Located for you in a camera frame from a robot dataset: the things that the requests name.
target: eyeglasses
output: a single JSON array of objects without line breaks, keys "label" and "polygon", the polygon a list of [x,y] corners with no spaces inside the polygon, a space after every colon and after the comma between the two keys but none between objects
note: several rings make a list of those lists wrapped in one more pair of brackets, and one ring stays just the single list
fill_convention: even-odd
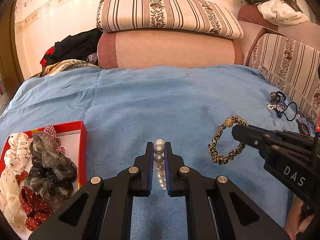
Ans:
[{"label": "eyeglasses", "polygon": [[305,135],[311,134],[309,122],[308,122],[306,116],[300,110],[298,110],[296,122],[298,124],[298,129],[301,134],[305,134]]}]

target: hair clip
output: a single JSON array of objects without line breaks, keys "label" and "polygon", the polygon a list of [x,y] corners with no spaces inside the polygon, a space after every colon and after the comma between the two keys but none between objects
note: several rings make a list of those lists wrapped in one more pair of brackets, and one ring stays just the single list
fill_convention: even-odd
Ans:
[{"label": "hair clip", "polygon": [[[298,112],[298,107],[297,104],[295,102],[290,102],[288,105],[285,104],[287,97],[285,96],[285,94],[281,91],[277,91],[277,92],[271,92],[270,96],[269,96],[269,100],[272,104],[267,104],[267,108],[269,110],[274,110],[276,111],[277,117],[281,118],[282,114],[284,114],[284,116],[286,117],[286,119],[291,122],[293,121],[296,116],[297,116],[297,112]],[[285,114],[285,111],[288,109],[289,105],[294,104],[296,106],[296,114],[294,115],[294,117],[292,119],[289,119],[287,117],[287,115]]]}]

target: red polka dot scrunchie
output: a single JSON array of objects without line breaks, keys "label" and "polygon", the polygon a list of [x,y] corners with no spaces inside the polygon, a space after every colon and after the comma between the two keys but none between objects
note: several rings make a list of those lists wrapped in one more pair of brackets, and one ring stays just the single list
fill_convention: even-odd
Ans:
[{"label": "red polka dot scrunchie", "polygon": [[30,231],[34,231],[52,214],[52,208],[44,199],[26,186],[22,187],[19,200],[23,211],[28,217],[25,226]]}]

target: wall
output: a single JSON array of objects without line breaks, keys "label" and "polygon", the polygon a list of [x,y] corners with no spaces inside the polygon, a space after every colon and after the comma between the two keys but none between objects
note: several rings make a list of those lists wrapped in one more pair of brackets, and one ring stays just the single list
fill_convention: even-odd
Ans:
[{"label": "wall", "polygon": [[299,5],[300,9],[303,11],[305,15],[308,16],[309,19],[315,20],[315,16],[311,10],[309,10],[309,6],[307,5],[305,0],[297,0],[297,4]]},{"label": "wall", "polygon": [[[237,15],[243,0],[211,0]],[[15,41],[23,77],[41,71],[40,60],[56,41],[95,28],[100,0],[17,0]],[[307,5],[299,0],[299,6]]]}]

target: scrunchie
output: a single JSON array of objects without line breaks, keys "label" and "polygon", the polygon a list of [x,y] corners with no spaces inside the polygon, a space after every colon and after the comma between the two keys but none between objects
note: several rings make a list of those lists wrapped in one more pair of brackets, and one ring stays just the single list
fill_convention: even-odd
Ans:
[{"label": "scrunchie", "polygon": [[26,186],[22,186],[19,200],[23,211],[27,214],[26,228],[34,231],[52,214],[52,208],[44,199]]},{"label": "scrunchie", "polygon": [[0,177],[0,209],[12,228],[16,232],[23,232],[26,230],[24,223],[27,216],[20,207],[19,193],[20,188],[13,171],[5,167]]},{"label": "scrunchie", "polygon": [[76,165],[57,151],[57,143],[49,134],[32,134],[32,167],[24,185],[38,192],[53,208],[71,197],[72,182],[77,178]]},{"label": "scrunchie", "polygon": [[5,152],[4,164],[13,171],[22,171],[30,158],[28,135],[12,133],[9,137],[10,149]]},{"label": "scrunchie", "polygon": [[219,165],[227,164],[229,160],[233,160],[233,158],[239,155],[245,148],[245,144],[240,142],[238,147],[233,149],[227,156],[219,155],[218,151],[216,150],[218,140],[220,139],[223,131],[227,127],[232,127],[234,123],[239,123],[246,127],[249,126],[247,121],[245,119],[242,119],[239,115],[234,115],[233,117],[228,117],[224,120],[224,123],[218,127],[217,132],[211,139],[212,142],[208,145],[209,153],[211,155],[213,163],[218,163]]},{"label": "scrunchie", "polygon": [[57,132],[52,124],[44,128],[44,132],[49,134],[57,142],[57,152],[64,154],[65,148],[61,146],[61,139],[57,136]]}]

